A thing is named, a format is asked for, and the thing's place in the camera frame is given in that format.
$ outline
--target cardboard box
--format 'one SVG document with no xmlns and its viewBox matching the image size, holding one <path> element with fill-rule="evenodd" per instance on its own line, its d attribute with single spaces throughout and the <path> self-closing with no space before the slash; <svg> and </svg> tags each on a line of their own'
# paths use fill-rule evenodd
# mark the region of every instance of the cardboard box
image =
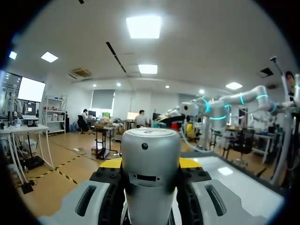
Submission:
<svg viewBox="0 0 300 225">
<path fill-rule="evenodd" d="M 94 126 L 95 127 L 98 127 L 98 128 L 103 128 L 103 127 L 108 127 L 108 123 L 104 124 L 104 123 L 94 123 Z"/>
</svg>

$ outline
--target metal shelf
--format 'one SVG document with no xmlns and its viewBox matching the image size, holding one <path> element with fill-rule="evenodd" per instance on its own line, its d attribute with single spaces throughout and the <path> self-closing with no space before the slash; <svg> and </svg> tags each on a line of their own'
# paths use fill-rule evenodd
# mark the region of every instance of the metal shelf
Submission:
<svg viewBox="0 0 300 225">
<path fill-rule="evenodd" d="M 59 132 L 65 132 L 64 129 L 59 129 L 59 130 L 49 130 L 48 134 L 54 134 L 54 133 L 59 133 Z"/>
<path fill-rule="evenodd" d="M 56 121 L 47 121 L 47 123 L 64 123 L 65 121 L 60 121 L 60 120 L 56 120 Z"/>
<path fill-rule="evenodd" d="M 63 99 L 56 99 L 56 98 L 48 98 L 48 100 L 53 100 L 53 101 L 59 101 L 59 102 L 62 102 L 62 101 L 64 101 Z"/>
<path fill-rule="evenodd" d="M 62 111 L 62 110 L 46 110 L 46 109 L 43 109 L 44 112 L 48 111 L 48 113 L 65 113 L 66 111 Z"/>
</svg>

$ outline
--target tv screen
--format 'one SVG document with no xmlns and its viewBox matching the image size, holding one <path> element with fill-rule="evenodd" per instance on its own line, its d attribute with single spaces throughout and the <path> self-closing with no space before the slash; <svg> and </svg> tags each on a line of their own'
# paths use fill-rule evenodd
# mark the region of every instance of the tv screen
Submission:
<svg viewBox="0 0 300 225">
<path fill-rule="evenodd" d="M 18 99 L 32 102 L 42 102 L 46 84 L 22 77 Z"/>
</svg>

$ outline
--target person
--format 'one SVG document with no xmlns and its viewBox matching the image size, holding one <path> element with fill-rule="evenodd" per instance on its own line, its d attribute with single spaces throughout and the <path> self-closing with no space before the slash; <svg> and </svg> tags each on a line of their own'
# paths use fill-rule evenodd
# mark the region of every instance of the person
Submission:
<svg viewBox="0 0 300 225">
<path fill-rule="evenodd" d="M 135 128 L 145 127 L 147 124 L 147 119 L 145 116 L 145 111 L 140 110 L 140 114 L 135 118 Z"/>
<path fill-rule="evenodd" d="M 83 110 L 83 113 L 81 114 L 82 115 L 82 117 L 83 117 L 83 120 L 84 120 L 84 122 L 86 122 L 86 124 L 88 123 L 88 110 L 87 109 L 84 109 Z"/>
<path fill-rule="evenodd" d="M 292 74 L 291 71 L 287 71 L 285 73 L 285 77 L 288 85 L 290 86 L 290 92 L 289 92 L 290 100 L 293 101 L 293 98 L 291 96 L 294 96 L 294 87 L 295 87 L 294 75 Z"/>
</svg>

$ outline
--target computer monitor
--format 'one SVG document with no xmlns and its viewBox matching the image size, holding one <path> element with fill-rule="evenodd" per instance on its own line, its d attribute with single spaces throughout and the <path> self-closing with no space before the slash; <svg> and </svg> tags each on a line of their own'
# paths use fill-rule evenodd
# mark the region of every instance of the computer monitor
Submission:
<svg viewBox="0 0 300 225">
<path fill-rule="evenodd" d="M 138 112 L 128 112 L 127 120 L 135 120 L 135 118 L 139 115 Z"/>
<path fill-rule="evenodd" d="M 46 84 L 22 77 L 18 99 L 32 102 L 42 102 Z"/>
<path fill-rule="evenodd" d="M 94 117 L 96 117 L 96 111 L 89 111 L 89 116 L 94 116 Z"/>
<path fill-rule="evenodd" d="M 159 116 L 160 116 L 160 114 L 154 112 L 152 115 L 152 120 L 157 120 L 159 118 Z"/>
</svg>

